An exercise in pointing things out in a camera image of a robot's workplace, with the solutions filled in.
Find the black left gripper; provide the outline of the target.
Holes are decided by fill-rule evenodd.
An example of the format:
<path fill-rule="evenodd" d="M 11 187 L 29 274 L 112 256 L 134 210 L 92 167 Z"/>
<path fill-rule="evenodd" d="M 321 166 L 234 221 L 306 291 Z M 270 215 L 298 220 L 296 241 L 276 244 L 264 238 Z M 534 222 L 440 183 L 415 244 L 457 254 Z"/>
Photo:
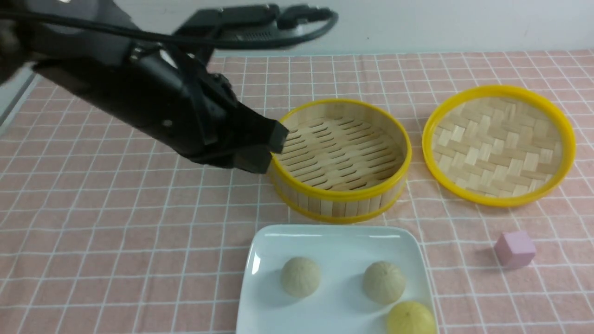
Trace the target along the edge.
<path fill-rule="evenodd" d="M 193 163 L 265 174 L 280 154 L 289 130 L 243 103 L 206 64 L 161 44 L 135 44 L 125 66 L 125 122 Z M 239 143 L 227 108 L 237 107 Z"/>

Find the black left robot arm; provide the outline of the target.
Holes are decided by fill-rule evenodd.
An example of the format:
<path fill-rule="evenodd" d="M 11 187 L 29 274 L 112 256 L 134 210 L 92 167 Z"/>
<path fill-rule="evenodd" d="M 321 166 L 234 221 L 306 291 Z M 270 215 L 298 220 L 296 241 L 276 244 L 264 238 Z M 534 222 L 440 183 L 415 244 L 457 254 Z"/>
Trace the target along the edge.
<path fill-rule="evenodd" d="M 193 163 L 264 174 L 288 129 L 209 73 L 212 47 L 175 46 L 31 21 L 1 21 L 1 80 L 26 63 Z"/>

